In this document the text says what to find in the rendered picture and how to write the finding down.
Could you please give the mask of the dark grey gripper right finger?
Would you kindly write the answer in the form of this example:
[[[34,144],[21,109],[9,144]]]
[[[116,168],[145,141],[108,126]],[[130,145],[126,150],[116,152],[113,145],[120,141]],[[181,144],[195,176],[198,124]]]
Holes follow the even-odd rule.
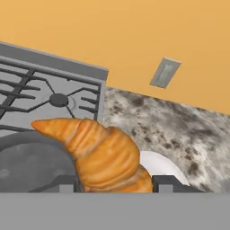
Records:
[[[153,175],[153,192],[165,193],[165,192],[200,192],[193,186],[182,184],[173,175]]]

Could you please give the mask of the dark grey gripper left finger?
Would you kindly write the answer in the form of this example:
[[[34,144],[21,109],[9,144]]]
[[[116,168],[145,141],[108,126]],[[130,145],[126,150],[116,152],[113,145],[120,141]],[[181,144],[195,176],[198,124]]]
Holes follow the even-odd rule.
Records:
[[[81,192],[82,185],[76,175],[59,175],[51,183],[31,190],[31,193],[37,192],[59,192],[74,193]]]

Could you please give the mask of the golden brown croissant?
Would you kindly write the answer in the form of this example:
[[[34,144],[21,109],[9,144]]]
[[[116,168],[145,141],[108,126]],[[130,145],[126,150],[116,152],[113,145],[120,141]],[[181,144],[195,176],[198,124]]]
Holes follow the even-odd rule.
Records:
[[[73,156],[84,192],[153,191],[137,145],[122,130],[104,127],[92,119],[39,119],[31,125],[42,135],[62,143]]]

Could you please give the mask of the dark grey pan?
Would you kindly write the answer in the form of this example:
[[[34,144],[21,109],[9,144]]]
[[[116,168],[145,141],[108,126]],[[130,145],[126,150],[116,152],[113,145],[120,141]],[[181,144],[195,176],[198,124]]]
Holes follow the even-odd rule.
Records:
[[[77,176],[74,162],[62,144],[35,131],[0,137],[0,193],[31,192],[59,175]]]

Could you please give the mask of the grey stove hob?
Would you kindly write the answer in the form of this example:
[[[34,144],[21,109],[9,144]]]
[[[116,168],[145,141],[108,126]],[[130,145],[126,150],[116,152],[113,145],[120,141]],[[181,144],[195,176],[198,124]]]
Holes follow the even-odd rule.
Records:
[[[0,137],[36,119],[102,121],[109,70],[0,41]]]

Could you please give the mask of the white plate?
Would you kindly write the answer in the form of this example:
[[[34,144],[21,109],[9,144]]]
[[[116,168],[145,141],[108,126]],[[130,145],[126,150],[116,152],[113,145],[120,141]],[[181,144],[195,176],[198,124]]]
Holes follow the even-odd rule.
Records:
[[[141,151],[140,163],[150,175],[173,175],[182,184],[189,185],[182,170],[164,155],[153,151]]]

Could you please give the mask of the grey wall switch plate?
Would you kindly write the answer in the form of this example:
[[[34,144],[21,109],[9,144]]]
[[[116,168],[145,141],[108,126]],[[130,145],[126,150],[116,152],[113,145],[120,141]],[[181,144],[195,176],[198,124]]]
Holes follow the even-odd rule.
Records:
[[[155,71],[153,78],[150,81],[150,84],[152,86],[165,89],[172,80],[180,65],[181,61],[179,60],[163,57],[160,65]]]

